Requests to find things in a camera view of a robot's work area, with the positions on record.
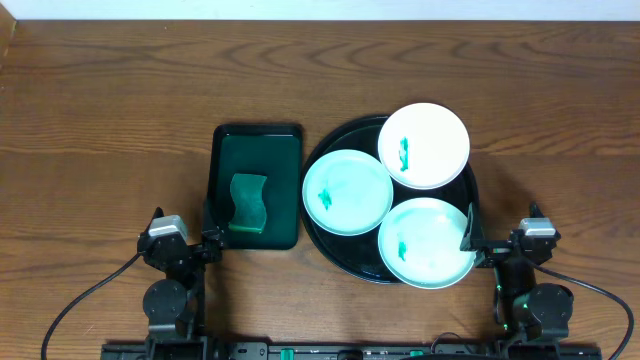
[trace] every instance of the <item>white plate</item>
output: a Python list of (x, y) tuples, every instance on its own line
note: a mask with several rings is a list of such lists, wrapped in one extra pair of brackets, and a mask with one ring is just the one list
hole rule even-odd
[(470, 146), (456, 114), (426, 103), (393, 113), (378, 138), (380, 161), (391, 177), (420, 190), (435, 189), (458, 176), (469, 160)]
[(473, 267), (475, 252), (460, 251), (467, 217), (432, 198), (407, 200), (387, 214), (378, 233), (385, 265), (400, 280), (423, 289), (460, 281)]
[(337, 235), (360, 235), (378, 226), (391, 209), (393, 184), (373, 156), (338, 150), (309, 168), (302, 201), (321, 228)]

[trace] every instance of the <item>green sponge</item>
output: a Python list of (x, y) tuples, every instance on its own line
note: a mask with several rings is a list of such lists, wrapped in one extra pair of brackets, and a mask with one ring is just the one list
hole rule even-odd
[(229, 230), (262, 233), (267, 223), (267, 209), (262, 201), (262, 188), (266, 176), (234, 174), (231, 179), (231, 198), (236, 213), (229, 223)]

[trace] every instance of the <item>wooden table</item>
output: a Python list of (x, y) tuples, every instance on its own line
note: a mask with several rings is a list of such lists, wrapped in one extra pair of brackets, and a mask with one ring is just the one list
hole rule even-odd
[[(547, 266), (639, 312), (639, 34), (637, 23), (20, 22), (0, 75), (0, 357), (38, 357), (60, 310), (133, 255), (155, 206), (199, 238), (218, 125), (299, 122), (308, 155), (350, 119), (420, 101), (467, 125), (490, 236), (537, 200), (564, 236)], [(327, 261), (303, 227), (290, 251), (224, 257), (207, 273), (208, 324), (227, 339), (501, 331), (488, 270), (439, 291), (370, 284)], [(160, 278), (139, 261), (87, 298), (50, 358), (141, 340), (142, 296)], [(624, 312), (568, 287), (568, 341), (608, 357)], [(623, 358), (638, 357), (632, 340)]]

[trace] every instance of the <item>black round tray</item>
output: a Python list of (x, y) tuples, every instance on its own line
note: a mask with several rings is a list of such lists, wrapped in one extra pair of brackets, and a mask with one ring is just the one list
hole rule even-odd
[[(334, 130), (313, 150), (302, 169), (301, 181), (307, 171), (323, 155), (336, 150), (355, 149), (363, 151), (376, 159), (378, 157), (378, 135), (388, 115), (367, 116), (351, 121)], [(393, 181), (393, 206), (417, 197), (431, 197), (448, 202), (467, 214), (471, 202), (478, 203), (478, 189), (473, 171), (469, 164), (450, 183), (433, 190), (415, 190)], [(302, 197), (300, 197), (302, 222), (311, 240), (318, 250), (332, 263), (358, 278), (388, 284), (398, 283), (396, 278), (382, 262), (378, 252), (378, 230), (375, 229), (358, 236), (340, 236), (323, 230), (311, 220)]]

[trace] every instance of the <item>white background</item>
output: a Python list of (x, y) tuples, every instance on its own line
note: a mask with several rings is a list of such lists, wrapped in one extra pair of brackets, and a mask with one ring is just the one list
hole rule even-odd
[(0, 0), (17, 20), (640, 20), (640, 0)]

